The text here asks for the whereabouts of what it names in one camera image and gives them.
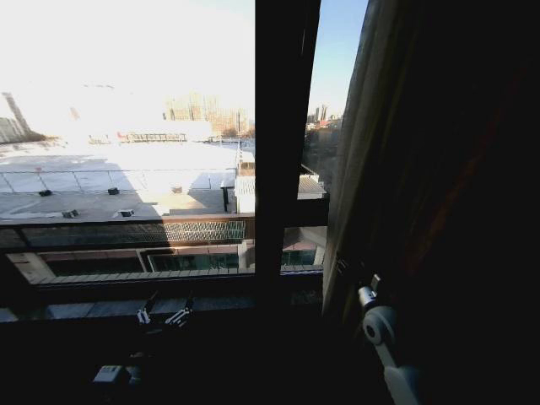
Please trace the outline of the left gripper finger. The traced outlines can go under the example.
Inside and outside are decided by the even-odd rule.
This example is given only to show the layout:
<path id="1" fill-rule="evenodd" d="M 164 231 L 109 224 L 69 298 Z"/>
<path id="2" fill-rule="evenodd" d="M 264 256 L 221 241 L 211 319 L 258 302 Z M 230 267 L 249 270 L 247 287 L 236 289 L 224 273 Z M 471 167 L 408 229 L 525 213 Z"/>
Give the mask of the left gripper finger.
<path id="1" fill-rule="evenodd" d="M 137 310 L 136 317 L 139 325 L 149 325 L 151 323 L 150 312 L 154 308 L 158 295 L 159 291 L 154 291 L 154 293 L 145 301 L 143 306 Z"/>
<path id="2" fill-rule="evenodd" d="M 189 296 L 184 307 L 165 320 L 166 326 L 185 326 L 193 313 L 194 299 Z"/>

